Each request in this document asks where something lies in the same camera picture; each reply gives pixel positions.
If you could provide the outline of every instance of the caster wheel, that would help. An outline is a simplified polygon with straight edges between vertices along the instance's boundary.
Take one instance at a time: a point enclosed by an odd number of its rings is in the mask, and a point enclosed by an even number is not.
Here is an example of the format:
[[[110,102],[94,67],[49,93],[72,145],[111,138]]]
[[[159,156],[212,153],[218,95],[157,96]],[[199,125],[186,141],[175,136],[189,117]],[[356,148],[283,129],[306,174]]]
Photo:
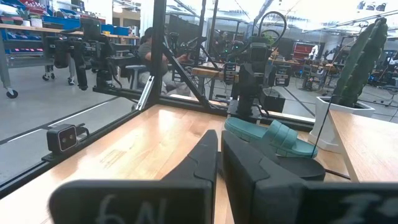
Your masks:
[[[7,91],[6,93],[7,97],[10,99],[15,99],[18,97],[18,92],[15,90],[12,90],[12,94],[10,92]]]
[[[71,78],[68,78],[68,84],[69,84],[69,85],[74,85],[74,84],[75,84],[75,81],[72,80]]]
[[[43,75],[42,78],[43,78],[44,81],[49,81],[50,80],[50,78],[47,77],[46,75]]]

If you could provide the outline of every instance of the cactus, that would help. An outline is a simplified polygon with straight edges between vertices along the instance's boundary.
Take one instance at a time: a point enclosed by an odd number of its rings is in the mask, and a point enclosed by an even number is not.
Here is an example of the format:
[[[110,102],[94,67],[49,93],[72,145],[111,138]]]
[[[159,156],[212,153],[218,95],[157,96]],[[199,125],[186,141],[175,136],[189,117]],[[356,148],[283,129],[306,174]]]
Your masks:
[[[359,35],[349,52],[346,65],[333,92],[341,97],[334,97],[332,103],[352,108],[355,106],[386,42],[386,21],[383,17],[377,19]]]

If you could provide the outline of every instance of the white pot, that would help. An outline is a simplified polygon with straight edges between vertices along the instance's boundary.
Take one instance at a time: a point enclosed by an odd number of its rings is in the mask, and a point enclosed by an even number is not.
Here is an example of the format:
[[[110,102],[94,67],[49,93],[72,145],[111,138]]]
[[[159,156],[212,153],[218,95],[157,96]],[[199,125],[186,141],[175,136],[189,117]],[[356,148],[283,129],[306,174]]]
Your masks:
[[[23,21],[22,25],[30,27],[30,21]]]
[[[315,107],[315,124],[313,126],[312,131],[310,132],[310,135],[308,136],[308,140],[314,144],[317,141],[317,137],[319,135],[319,130],[321,129],[323,119],[325,119],[325,114],[328,109],[328,105],[329,105],[328,101],[329,100],[330,100],[329,96],[317,97],[317,102],[316,102],[316,107]],[[330,109],[342,111],[345,113],[365,116],[368,118],[370,118],[373,115],[374,108],[372,108],[368,105],[365,105],[363,103],[360,103],[360,102],[357,102],[357,105],[362,107],[363,109],[349,108],[349,107],[340,106],[340,105],[336,105],[336,104],[331,104]],[[317,147],[319,147],[320,149],[326,150],[326,151],[340,153],[338,143],[335,139],[335,132],[330,123],[329,116],[326,117],[325,125],[323,126],[322,133],[318,140]]]

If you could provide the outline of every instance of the wooden tabletop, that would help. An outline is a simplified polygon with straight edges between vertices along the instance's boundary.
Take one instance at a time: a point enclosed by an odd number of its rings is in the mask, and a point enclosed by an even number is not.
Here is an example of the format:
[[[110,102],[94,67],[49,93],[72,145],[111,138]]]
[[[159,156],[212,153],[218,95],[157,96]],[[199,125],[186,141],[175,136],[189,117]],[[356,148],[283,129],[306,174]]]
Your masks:
[[[0,223],[52,223],[47,203],[77,179],[161,179],[208,129],[221,145],[225,117],[155,105],[0,200]],[[223,179],[216,185],[215,223],[233,223]]]
[[[398,124],[333,110],[329,118],[352,181],[398,181]]]
[[[43,28],[43,27],[26,27],[26,26],[18,26],[11,24],[0,24],[0,28],[4,29],[18,29],[18,30],[30,30],[30,31],[39,31],[39,32],[52,32],[52,33],[61,33],[60,29],[51,29],[51,28]],[[83,35],[83,32],[76,31],[72,34],[80,34]],[[113,35],[113,34],[104,34],[107,37],[115,37],[115,38],[126,38],[126,39],[139,39],[139,37],[135,36],[125,36],[125,35]]]

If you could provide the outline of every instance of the teal slide sandal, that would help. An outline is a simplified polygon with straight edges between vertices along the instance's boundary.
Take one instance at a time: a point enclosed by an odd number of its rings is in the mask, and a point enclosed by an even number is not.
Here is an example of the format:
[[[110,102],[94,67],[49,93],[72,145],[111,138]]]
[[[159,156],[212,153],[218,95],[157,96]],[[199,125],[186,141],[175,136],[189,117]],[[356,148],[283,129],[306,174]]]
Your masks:
[[[261,147],[268,147],[276,154],[286,157],[311,157],[314,145],[297,139],[297,132],[274,120],[266,128],[238,118],[228,118],[225,129],[247,142],[257,142]],[[313,158],[318,154],[315,149]]]

